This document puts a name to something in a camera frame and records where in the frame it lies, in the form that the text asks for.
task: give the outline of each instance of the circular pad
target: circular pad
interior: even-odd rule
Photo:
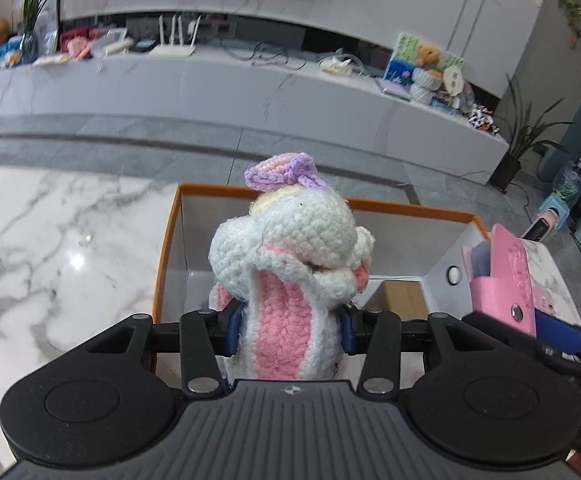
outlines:
[[[67,354],[14,384],[0,406],[16,457],[59,468],[128,458],[173,418],[170,388],[124,354]]]
[[[119,403],[117,390],[101,381],[72,381],[51,390],[46,397],[48,412],[64,422],[94,422]]]
[[[514,351],[455,352],[420,378],[408,411],[435,446],[505,468],[563,458],[581,425],[564,378]]]

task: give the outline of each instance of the floor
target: floor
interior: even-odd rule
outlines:
[[[543,200],[537,182],[523,173],[502,195],[392,158],[232,126],[129,116],[0,118],[0,164],[237,185],[245,168],[283,152],[313,155],[321,175],[344,196],[469,211],[516,235]],[[567,229],[545,244],[581,314],[581,249]]]

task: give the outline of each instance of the pink card holder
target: pink card holder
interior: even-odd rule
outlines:
[[[523,243],[495,224],[490,247],[484,244],[464,251],[473,309],[536,336],[532,282]]]

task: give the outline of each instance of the vase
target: vase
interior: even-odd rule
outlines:
[[[439,90],[439,88],[441,88],[441,84],[444,82],[441,77],[437,77],[430,72],[426,72],[426,70],[422,68],[414,69],[413,81],[420,87],[426,88],[432,92]]]
[[[512,158],[510,153],[506,153],[490,177],[491,186],[505,194],[508,184],[515,178],[520,168],[521,164],[519,161],[516,158]]]
[[[420,103],[422,105],[430,105],[433,96],[435,95],[434,92],[427,90],[423,86],[419,86],[417,84],[413,84],[411,86],[411,101],[416,103]]]
[[[37,36],[33,32],[24,32],[22,42],[19,44],[22,53],[22,64],[28,65],[37,60],[40,55],[40,46]]]

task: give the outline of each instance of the logo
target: logo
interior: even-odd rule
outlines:
[[[293,396],[293,395],[300,394],[301,392],[303,392],[303,390],[301,388],[299,388],[299,386],[295,386],[293,384],[292,386],[287,386],[286,388],[284,388],[283,392],[285,394],[288,394],[289,396]]]

